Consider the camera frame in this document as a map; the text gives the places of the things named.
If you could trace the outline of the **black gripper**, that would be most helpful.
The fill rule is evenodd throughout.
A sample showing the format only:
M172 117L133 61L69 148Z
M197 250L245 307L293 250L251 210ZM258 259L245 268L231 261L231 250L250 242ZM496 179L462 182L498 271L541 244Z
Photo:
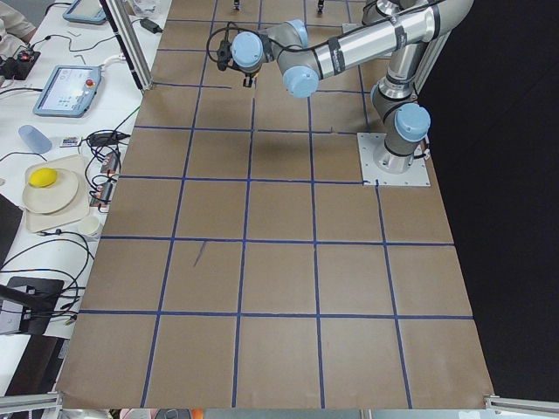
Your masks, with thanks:
M251 67L236 65L235 69L244 74L243 87L252 88L253 81L258 77L261 67L262 65Z

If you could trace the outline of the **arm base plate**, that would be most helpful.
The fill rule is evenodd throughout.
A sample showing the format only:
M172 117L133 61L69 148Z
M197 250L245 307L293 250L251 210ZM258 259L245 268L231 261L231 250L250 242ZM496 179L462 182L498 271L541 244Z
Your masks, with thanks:
M430 187L420 144L411 155L400 157L385 148L385 136L382 133L357 135L362 183L368 186Z

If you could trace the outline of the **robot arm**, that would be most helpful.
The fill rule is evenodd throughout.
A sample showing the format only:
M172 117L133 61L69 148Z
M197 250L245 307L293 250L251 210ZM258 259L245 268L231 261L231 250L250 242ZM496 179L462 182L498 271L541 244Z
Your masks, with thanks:
M307 29L294 19L262 31L229 23L233 39L223 38L217 67L242 72L245 86L264 63L277 63L286 90L295 98L314 94L321 80L390 55L386 74L371 90L371 101L387 130L373 161L382 171L405 173L431 125L428 111L415 103L415 79L430 56L430 45L450 33L469 13L470 1L368 1L362 24L311 46Z

